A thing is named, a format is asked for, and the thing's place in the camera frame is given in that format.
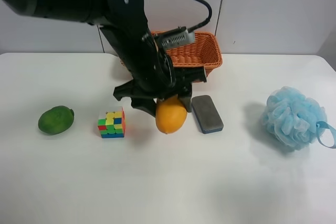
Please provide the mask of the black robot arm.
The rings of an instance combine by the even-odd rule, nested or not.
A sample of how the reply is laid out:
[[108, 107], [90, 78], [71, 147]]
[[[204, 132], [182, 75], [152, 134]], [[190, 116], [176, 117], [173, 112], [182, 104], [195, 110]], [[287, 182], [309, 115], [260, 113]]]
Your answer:
[[22, 16], [57, 19], [99, 26], [132, 76], [114, 89], [117, 100], [131, 99], [135, 109], [156, 114], [158, 101], [177, 97], [191, 112], [192, 84], [206, 81], [203, 67], [176, 67], [167, 50], [191, 44], [194, 31], [209, 19], [153, 35], [144, 12], [144, 0], [3, 0]]

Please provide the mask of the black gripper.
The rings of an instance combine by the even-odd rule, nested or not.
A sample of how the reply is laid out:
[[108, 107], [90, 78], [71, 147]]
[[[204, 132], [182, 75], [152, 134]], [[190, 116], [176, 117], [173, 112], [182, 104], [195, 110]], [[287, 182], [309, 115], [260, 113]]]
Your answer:
[[131, 97], [131, 106], [153, 117], [156, 102], [152, 98], [168, 98], [178, 94], [187, 112], [192, 111], [192, 82], [206, 82], [204, 67], [174, 67], [171, 58], [157, 48], [153, 38], [120, 41], [115, 50], [133, 80], [115, 87], [114, 97]]

